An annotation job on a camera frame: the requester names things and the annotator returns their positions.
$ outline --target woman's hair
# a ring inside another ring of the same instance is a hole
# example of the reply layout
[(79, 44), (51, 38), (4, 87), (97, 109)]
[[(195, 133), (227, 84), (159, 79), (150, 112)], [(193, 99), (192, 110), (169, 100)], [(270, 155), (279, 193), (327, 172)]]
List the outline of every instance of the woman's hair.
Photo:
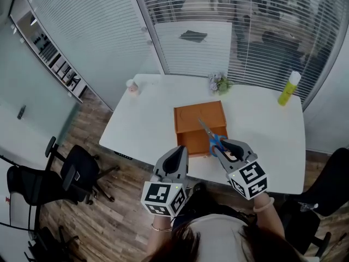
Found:
[[(302, 262), (296, 250), (285, 239), (267, 229), (261, 229), (256, 225), (244, 226), (241, 235), (248, 245), (248, 249), (243, 249), (247, 261)], [(185, 225), (176, 230), (172, 237), (144, 262), (195, 262), (199, 243), (200, 234), (194, 234), (190, 227)]]

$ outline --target black office chair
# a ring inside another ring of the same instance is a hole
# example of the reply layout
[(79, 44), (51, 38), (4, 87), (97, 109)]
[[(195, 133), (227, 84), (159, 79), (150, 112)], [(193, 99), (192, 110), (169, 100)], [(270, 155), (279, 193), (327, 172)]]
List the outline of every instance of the black office chair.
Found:
[(74, 262), (74, 260), (70, 258), (71, 255), (79, 261), (86, 262), (86, 259), (80, 258), (69, 248), (70, 244), (79, 239), (79, 237), (74, 236), (66, 242), (62, 230), (63, 226), (59, 226), (60, 241), (58, 241), (53, 237), (47, 227), (40, 229), (35, 238), (35, 245), (33, 246), (28, 242), (29, 250), (34, 259), (29, 258), (27, 253), (24, 252), (27, 260), (29, 262)]
[(64, 190), (63, 180), (56, 172), (34, 170), (25, 166), (12, 166), (7, 171), (9, 193), (17, 192), (31, 206), (43, 205), (56, 200), (69, 200), (77, 204), (75, 190)]
[(63, 161), (61, 177), (64, 180), (64, 190), (75, 189), (77, 200), (82, 202), (86, 198), (86, 203), (89, 205), (93, 204), (93, 201), (89, 198), (92, 193), (94, 193), (94, 197), (97, 198), (97, 192), (93, 188), (96, 188), (110, 202), (115, 201), (114, 197), (107, 195), (103, 191), (97, 184), (97, 180), (112, 171), (119, 170), (119, 166), (116, 165), (100, 173), (99, 166), (96, 162), (96, 159), (99, 159), (99, 157), (91, 156), (81, 146), (75, 145), (66, 158), (64, 158), (57, 149), (56, 138), (52, 137), (47, 146), (45, 156), (50, 156), (50, 161), (48, 162), (49, 167), (54, 157)]
[(290, 195), (279, 215), (285, 228), (286, 240), (301, 254), (313, 243), (319, 247), (316, 256), (326, 250), (331, 238), (315, 237), (320, 224), (317, 213), (329, 216), (349, 201), (349, 150), (336, 150), (314, 184), (301, 195)]

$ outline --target orange wooden box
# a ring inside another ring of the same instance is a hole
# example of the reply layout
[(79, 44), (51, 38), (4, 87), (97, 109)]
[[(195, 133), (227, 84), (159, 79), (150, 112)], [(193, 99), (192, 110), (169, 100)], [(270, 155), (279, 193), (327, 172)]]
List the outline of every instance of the orange wooden box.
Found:
[(221, 101), (178, 107), (174, 109), (177, 144), (186, 146), (189, 156), (209, 155), (209, 137), (201, 119), (213, 133), (227, 136), (227, 123)]

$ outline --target blue scissors handle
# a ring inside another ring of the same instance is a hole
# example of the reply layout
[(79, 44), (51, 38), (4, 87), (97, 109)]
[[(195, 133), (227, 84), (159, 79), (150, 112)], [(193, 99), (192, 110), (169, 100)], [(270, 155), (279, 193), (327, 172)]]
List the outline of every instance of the blue scissors handle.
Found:
[(214, 139), (209, 140), (209, 153), (212, 154), (214, 157), (217, 157), (217, 155), (214, 153), (213, 148), (216, 146), (221, 150), (224, 150), (224, 147), (220, 141), (228, 138), (223, 135), (217, 135), (217, 134), (213, 134), (213, 135), (214, 135)]

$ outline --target white shirt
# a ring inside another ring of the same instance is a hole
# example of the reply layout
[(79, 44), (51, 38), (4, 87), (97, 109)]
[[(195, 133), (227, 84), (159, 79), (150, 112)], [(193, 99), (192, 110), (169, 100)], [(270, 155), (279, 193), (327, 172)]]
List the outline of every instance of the white shirt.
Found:
[[(190, 228), (200, 233), (197, 262), (246, 262), (251, 257), (249, 247), (241, 236), (246, 223), (231, 216), (208, 215), (194, 219)], [(318, 262), (318, 257), (303, 257)]]

